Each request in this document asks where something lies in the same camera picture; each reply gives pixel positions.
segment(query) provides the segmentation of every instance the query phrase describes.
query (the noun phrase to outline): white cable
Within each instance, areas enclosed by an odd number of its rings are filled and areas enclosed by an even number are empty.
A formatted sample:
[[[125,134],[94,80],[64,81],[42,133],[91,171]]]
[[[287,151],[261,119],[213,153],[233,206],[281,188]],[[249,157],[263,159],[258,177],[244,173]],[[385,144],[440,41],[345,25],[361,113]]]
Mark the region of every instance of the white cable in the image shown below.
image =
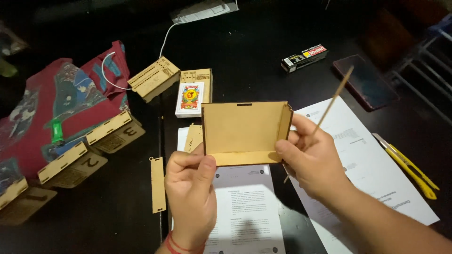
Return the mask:
[[[173,26],[179,25],[179,24],[183,24],[183,22],[174,23],[172,26],[169,27],[168,31],[166,32],[165,40],[163,41],[163,45],[162,45],[162,49],[160,49],[159,59],[162,57],[163,47],[165,47],[166,38],[168,37],[168,34],[170,33],[171,28],[173,28]]]
[[[111,56],[111,55],[114,54],[114,53],[116,53],[116,52],[115,52],[115,51],[111,52],[110,54],[108,54],[108,55],[102,60],[102,65],[101,65],[101,67],[100,67],[100,69],[102,70],[102,76],[104,76],[104,79],[105,79],[107,82],[109,82],[110,84],[112,84],[113,86],[116,86],[116,87],[121,88],[121,89],[124,89],[124,90],[132,90],[132,88],[122,88],[122,87],[119,87],[119,86],[113,84],[113,83],[110,82],[110,81],[107,79],[107,77],[105,76],[105,72],[104,72],[104,63],[105,63],[105,59],[107,59],[107,57]]]

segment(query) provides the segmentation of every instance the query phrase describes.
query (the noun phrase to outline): black table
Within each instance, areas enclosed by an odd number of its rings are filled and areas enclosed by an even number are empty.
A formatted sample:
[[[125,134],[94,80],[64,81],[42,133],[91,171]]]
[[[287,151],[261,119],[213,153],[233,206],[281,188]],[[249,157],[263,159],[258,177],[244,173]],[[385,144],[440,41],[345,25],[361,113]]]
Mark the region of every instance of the black table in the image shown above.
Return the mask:
[[[302,15],[288,15],[293,10]],[[287,100],[294,110],[328,99],[340,79],[332,62],[350,55],[366,58],[356,43],[366,23],[365,10],[324,11],[306,4],[264,4],[242,7],[239,12],[175,26],[163,54],[181,70],[212,68],[213,102]],[[282,58],[322,44],[330,52],[325,60],[286,74]],[[447,183],[452,162],[452,128],[405,87],[397,88],[399,102],[372,113],[344,91],[341,97],[370,132],[379,133],[399,148],[439,184],[438,200],[429,205],[442,219],[434,227],[452,236],[449,216],[451,187]],[[177,87],[163,93],[166,158],[177,148],[177,129],[200,119],[174,115]],[[287,253],[326,253],[295,189],[279,165],[271,166]]]
[[[287,100],[297,110],[334,93],[339,84],[331,70],[334,60],[364,56],[355,38],[372,17],[371,8],[340,5],[332,1],[324,11],[316,2],[250,1],[241,4],[238,12],[175,26],[164,55],[182,70],[212,68],[214,102]],[[40,61],[40,69],[62,56],[81,66],[120,39],[135,75],[158,58],[170,25],[168,21],[145,29],[118,28],[118,33],[107,37],[91,36],[85,44],[67,42],[70,47],[59,41],[61,47],[47,52],[44,60],[33,60]],[[330,50],[325,60],[289,75],[282,70],[283,57],[319,43]],[[347,91],[341,96],[371,132],[394,144],[441,188],[438,200],[428,203],[442,219],[435,229],[451,238],[451,127],[410,90],[399,87],[398,93],[401,101],[372,113]],[[146,134],[108,155],[109,162],[75,189],[58,189],[54,200],[25,224],[0,227],[0,252],[153,253],[158,248],[168,232],[168,214],[152,214],[148,158],[169,158],[176,150],[177,129],[199,119],[175,117],[177,85],[150,104],[136,93],[128,96]],[[294,188],[282,184],[284,171],[277,165],[271,171],[275,193],[284,204],[279,215],[286,251],[325,253]]]

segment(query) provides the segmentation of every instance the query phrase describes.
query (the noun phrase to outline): person's right hand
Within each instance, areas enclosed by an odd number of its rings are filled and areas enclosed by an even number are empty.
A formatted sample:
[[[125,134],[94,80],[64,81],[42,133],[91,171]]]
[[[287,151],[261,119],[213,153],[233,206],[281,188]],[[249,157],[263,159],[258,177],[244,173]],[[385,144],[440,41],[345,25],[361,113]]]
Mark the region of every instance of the person's right hand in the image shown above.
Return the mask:
[[[300,187],[320,201],[353,187],[345,175],[332,136],[322,129],[311,136],[316,124],[298,114],[293,115],[292,125],[297,131],[289,133],[288,141],[277,141],[275,148],[294,170],[291,174],[295,174]]]

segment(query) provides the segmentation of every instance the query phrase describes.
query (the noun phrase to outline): person's left hand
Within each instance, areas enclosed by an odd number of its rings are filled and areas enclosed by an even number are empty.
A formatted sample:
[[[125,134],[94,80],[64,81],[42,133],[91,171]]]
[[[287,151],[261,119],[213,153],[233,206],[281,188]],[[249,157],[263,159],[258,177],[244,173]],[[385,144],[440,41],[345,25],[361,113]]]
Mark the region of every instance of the person's left hand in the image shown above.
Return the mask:
[[[165,190],[174,219],[173,240],[184,249],[201,246],[215,227],[216,169],[215,158],[204,155],[203,143],[191,154],[176,151],[168,160]]]

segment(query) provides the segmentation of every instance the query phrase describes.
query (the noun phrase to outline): yellow box cutter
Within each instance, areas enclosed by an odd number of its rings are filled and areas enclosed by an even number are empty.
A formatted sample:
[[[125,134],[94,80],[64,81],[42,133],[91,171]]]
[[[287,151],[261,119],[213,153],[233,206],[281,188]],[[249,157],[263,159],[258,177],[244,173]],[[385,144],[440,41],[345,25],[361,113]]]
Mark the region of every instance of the yellow box cutter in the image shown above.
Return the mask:
[[[380,137],[380,135],[376,133],[372,133],[372,135],[380,142],[380,144],[385,148],[385,151],[403,168],[405,171],[414,179],[414,181],[419,185],[422,192],[428,199],[436,199],[436,195],[433,190],[419,177],[417,176],[411,169],[415,169],[421,177],[430,185],[432,188],[439,190],[438,186],[436,186],[422,171],[416,167],[408,158],[405,157],[399,150],[397,150],[393,145],[386,142],[384,139]]]

